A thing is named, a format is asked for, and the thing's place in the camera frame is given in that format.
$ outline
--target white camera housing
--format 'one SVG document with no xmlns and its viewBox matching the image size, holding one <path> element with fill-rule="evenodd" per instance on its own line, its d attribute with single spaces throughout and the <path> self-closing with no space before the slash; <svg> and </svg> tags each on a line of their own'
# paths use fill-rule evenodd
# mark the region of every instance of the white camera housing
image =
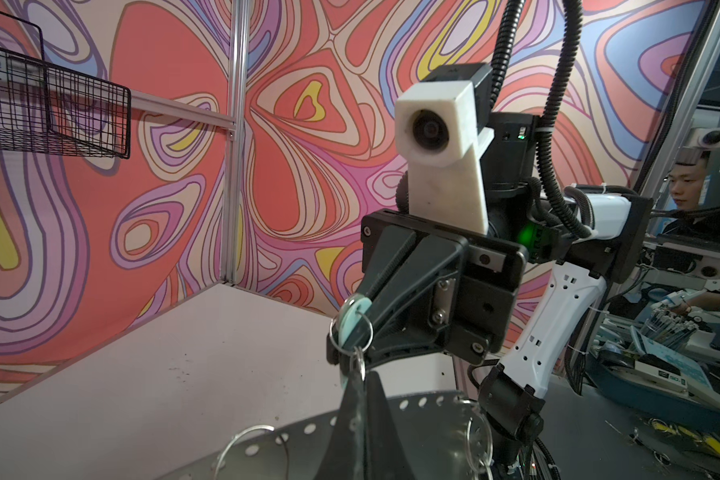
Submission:
<svg viewBox="0 0 720 480">
<path fill-rule="evenodd" d="M 436 113 L 448 129 L 448 142 L 430 150 L 414 137 L 423 110 Z M 409 213 L 479 234 L 488 232 L 480 157 L 494 138 L 478 131 L 474 86 L 469 80 L 420 82 L 394 104 L 394 142 L 408 161 Z"/>
</svg>

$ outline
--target camera lens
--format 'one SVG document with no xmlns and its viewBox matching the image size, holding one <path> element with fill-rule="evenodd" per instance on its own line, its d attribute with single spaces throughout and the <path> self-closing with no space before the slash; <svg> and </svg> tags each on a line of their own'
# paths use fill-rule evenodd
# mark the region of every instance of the camera lens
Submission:
<svg viewBox="0 0 720 480">
<path fill-rule="evenodd" d="M 448 144 L 448 127 L 440 115 L 422 110 L 413 120 L 413 138 L 427 150 L 441 150 Z"/>
</svg>

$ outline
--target man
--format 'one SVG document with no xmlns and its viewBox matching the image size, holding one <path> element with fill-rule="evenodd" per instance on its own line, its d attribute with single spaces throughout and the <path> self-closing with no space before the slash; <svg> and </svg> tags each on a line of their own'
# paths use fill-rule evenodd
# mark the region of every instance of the man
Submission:
<svg viewBox="0 0 720 480">
<path fill-rule="evenodd" d="M 670 172 L 670 195 L 678 210 L 697 210 L 706 179 L 710 152 L 702 153 L 696 165 L 675 164 Z M 690 220 L 678 219 L 664 227 L 664 234 L 692 236 L 720 244 L 720 214 Z"/>
</svg>

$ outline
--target bundle of pens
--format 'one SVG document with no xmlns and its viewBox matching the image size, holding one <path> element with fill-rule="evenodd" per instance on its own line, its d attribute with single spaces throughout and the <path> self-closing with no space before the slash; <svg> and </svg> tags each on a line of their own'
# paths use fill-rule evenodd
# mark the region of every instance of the bundle of pens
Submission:
<svg viewBox="0 0 720 480">
<path fill-rule="evenodd" d="M 677 350 L 698 329 L 699 323 L 693 320 L 667 309 L 657 309 L 646 320 L 640 333 L 667 348 Z"/>
</svg>

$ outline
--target black wire mesh basket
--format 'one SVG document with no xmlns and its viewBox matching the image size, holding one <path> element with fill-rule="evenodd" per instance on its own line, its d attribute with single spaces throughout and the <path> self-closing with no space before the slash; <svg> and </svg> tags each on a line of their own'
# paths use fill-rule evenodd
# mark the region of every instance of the black wire mesh basket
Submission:
<svg viewBox="0 0 720 480">
<path fill-rule="evenodd" d="M 130 90 L 0 47 L 0 150 L 130 156 Z"/>
</svg>

